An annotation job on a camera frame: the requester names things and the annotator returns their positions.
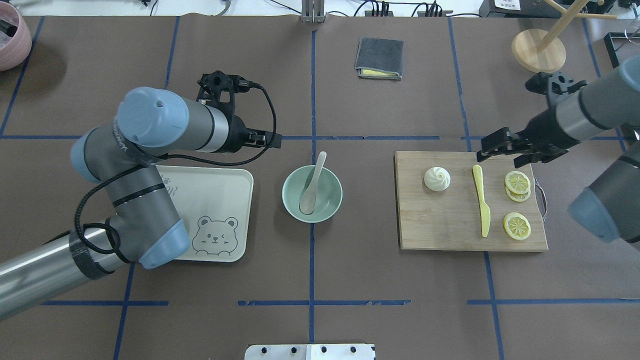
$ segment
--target gray cloth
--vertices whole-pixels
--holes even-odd
[[[404,42],[382,38],[362,38],[358,46],[355,69],[361,78],[402,79]],[[363,74],[362,70],[388,72],[390,75]]]

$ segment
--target pink bucket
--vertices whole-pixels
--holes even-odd
[[[20,65],[31,51],[31,33],[24,19],[11,4],[0,2],[0,19],[17,26],[10,38],[0,32],[0,71]]]

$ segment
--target light blue joint cap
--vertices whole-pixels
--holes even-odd
[[[97,127],[93,128],[88,133],[84,134],[83,137],[78,139],[76,143],[71,147],[71,165],[74,166],[74,169],[82,175],[82,177],[91,182],[91,183],[99,183],[100,180],[96,179],[93,174],[89,171],[89,168],[86,166],[86,160],[84,160],[84,145],[86,144],[86,139],[89,135],[96,130]]]
[[[178,140],[189,124],[189,109],[177,94],[149,87],[135,88],[118,107],[118,126],[129,141],[163,147]]]
[[[634,56],[620,65],[620,77],[630,88],[640,92],[640,56]]]
[[[191,239],[180,219],[140,257],[138,262],[145,269],[157,268],[184,254],[189,246],[191,246]]]
[[[569,205],[569,214],[585,229],[606,243],[620,237],[618,226],[611,214],[591,188],[585,188]]]

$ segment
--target white bracket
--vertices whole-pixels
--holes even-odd
[[[302,22],[324,22],[324,0],[302,0]]]
[[[371,344],[251,345],[244,360],[376,360]]]

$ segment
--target white spoon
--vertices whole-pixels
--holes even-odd
[[[300,211],[309,215],[314,212],[316,208],[316,200],[318,196],[318,179],[320,178],[320,172],[322,172],[322,166],[324,165],[324,161],[326,159],[326,152],[321,151],[318,156],[318,160],[316,161],[316,167],[314,168],[314,175],[311,178],[311,182],[305,190],[305,193],[302,195],[302,199],[300,199]]]

